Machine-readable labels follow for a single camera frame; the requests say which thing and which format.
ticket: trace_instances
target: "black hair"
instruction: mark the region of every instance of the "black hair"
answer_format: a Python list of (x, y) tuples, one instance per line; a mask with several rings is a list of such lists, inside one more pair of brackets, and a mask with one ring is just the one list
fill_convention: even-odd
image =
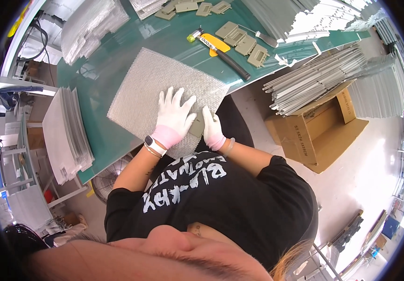
[(8, 225), (4, 228), (4, 234), (12, 253), (21, 263), (27, 256), (49, 248), (32, 229), (23, 224)]

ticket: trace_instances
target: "smartwatch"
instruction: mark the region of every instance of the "smartwatch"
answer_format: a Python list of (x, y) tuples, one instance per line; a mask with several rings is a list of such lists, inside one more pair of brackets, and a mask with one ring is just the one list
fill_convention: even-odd
[(146, 138), (144, 139), (144, 145), (146, 145), (148, 148), (154, 149), (158, 154), (160, 154), (161, 156), (166, 154), (166, 149), (162, 149), (161, 146), (159, 146), (154, 138), (152, 138), (150, 135), (146, 136)]

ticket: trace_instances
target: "white watch strap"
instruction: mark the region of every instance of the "white watch strap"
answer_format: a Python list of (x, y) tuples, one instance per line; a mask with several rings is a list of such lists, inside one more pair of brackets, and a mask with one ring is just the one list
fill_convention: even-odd
[(148, 148), (154, 149), (158, 154), (160, 154), (161, 156), (166, 154), (166, 149), (162, 149), (154, 140), (154, 138), (152, 138), (152, 144), (151, 145), (147, 145), (147, 143), (144, 143)]

